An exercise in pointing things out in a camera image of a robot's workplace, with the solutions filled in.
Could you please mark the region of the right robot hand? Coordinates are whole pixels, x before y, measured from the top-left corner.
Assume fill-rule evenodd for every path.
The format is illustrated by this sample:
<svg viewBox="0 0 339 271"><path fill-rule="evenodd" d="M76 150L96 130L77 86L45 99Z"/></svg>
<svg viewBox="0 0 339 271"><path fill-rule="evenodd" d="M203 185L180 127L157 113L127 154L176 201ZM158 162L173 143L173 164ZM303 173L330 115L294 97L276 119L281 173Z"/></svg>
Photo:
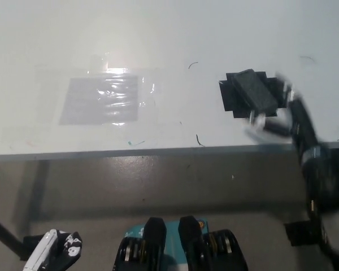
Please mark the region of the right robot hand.
<svg viewBox="0 0 339 271"><path fill-rule="evenodd" d="M275 76L283 86L285 107L276 111L276 117L251 111L246 132L261 143L291 141L297 152L302 154L319 145L314 126L303 97L295 85L279 72Z"/></svg>

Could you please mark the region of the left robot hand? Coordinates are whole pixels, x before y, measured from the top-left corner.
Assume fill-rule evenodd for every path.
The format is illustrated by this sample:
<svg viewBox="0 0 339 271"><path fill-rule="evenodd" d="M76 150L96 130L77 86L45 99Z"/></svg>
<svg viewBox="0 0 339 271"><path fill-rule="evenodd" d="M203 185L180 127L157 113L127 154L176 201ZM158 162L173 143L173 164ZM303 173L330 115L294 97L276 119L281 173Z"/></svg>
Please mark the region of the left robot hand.
<svg viewBox="0 0 339 271"><path fill-rule="evenodd" d="M78 232L51 229L44 235L29 236L24 240L36 245L24 270L67 270L82 252L82 239Z"/></svg>

